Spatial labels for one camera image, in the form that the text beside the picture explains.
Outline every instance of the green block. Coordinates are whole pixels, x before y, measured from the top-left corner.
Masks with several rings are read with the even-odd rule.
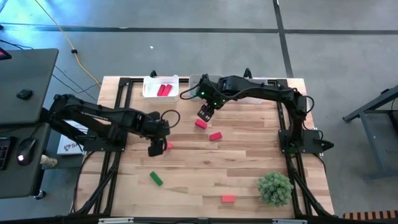
[[[163,184],[163,181],[157,176],[155,172],[152,171],[149,175],[158,186],[161,186]]]

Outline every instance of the white paper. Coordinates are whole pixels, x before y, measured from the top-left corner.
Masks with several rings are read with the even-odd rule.
[[[84,127],[83,125],[74,122],[74,121],[66,121],[68,124],[72,125],[73,127],[79,129],[81,132],[87,134],[88,128]],[[83,152],[80,150],[79,145],[71,140],[68,139],[66,136],[61,135],[60,144],[58,145],[58,155],[73,155],[73,154],[82,154]]]

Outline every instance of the yellow cable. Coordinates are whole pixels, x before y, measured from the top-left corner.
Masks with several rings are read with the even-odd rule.
[[[70,41],[69,37],[67,36],[67,34],[62,30],[62,28],[58,25],[58,23],[55,21],[55,19],[53,19],[53,17],[50,16],[50,14],[43,8],[43,6],[37,1],[35,0],[35,2],[43,9],[43,11],[49,16],[49,18],[55,23],[55,25],[58,27],[58,29],[61,31],[61,33],[63,34],[63,36],[66,38],[66,40],[69,42],[70,47],[72,48],[72,50],[75,49],[75,47],[73,46],[72,42]],[[81,67],[81,69],[83,69],[96,83],[97,85],[101,86],[101,84],[98,82],[98,80],[89,72],[87,71],[87,69],[84,68],[84,66],[80,63],[79,58],[77,57],[77,53],[73,53],[76,57],[76,61],[79,64],[79,66]]]

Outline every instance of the gray floor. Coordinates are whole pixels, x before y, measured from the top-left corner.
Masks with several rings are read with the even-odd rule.
[[[47,0],[40,1],[61,25],[105,27],[277,28],[272,0]],[[395,0],[280,0],[286,29],[397,29]],[[28,0],[8,0],[2,22],[52,21]],[[286,77],[278,34],[96,33],[69,32],[86,68],[106,75],[193,73]],[[82,72],[60,32],[1,31],[0,39],[34,48],[60,50],[57,65],[82,87],[93,83]],[[398,208],[398,178],[364,182],[375,171],[361,123],[341,117],[398,83],[396,35],[286,35],[295,78],[304,78],[316,106],[316,126],[335,148],[325,153],[335,213]],[[12,49],[0,44],[0,47]],[[59,72],[54,74],[70,84]],[[56,93],[72,93],[52,80],[45,106]],[[90,90],[98,96],[98,88]],[[79,97],[92,101],[84,93]],[[77,170],[46,172],[45,200],[0,200],[0,220],[68,213]]]

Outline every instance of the wooden tabletop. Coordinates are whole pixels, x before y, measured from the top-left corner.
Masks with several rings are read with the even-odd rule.
[[[119,78],[104,77],[99,104],[114,108]],[[291,78],[287,81],[289,87],[296,87],[306,95],[303,79]],[[180,91],[187,88],[187,83],[180,84]],[[129,134],[119,166],[112,216],[294,217],[291,202],[280,208],[270,207],[259,201],[257,190],[258,178],[269,171],[277,170],[287,175],[285,158],[280,153],[277,138],[280,128],[276,103],[264,101],[260,105],[251,105],[230,102],[214,113],[206,130],[194,125],[202,104],[181,99],[176,103],[148,103],[142,96],[142,84],[134,84],[131,108],[146,113],[175,109],[181,114],[181,121],[167,137],[173,148],[157,157],[148,157],[149,141]],[[165,117],[170,124],[176,121],[172,113]],[[305,123],[308,128],[313,127],[311,114]],[[222,132],[223,138],[209,141],[209,134],[218,131]],[[97,187],[103,157],[103,152],[96,152],[87,160],[78,185],[77,208]],[[303,154],[303,164],[308,188],[333,214],[322,163],[312,154]],[[161,187],[149,176],[152,171],[163,180]],[[221,203],[221,195],[224,194],[235,195],[235,203]],[[298,197],[304,212],[301,190],[298,190]]]

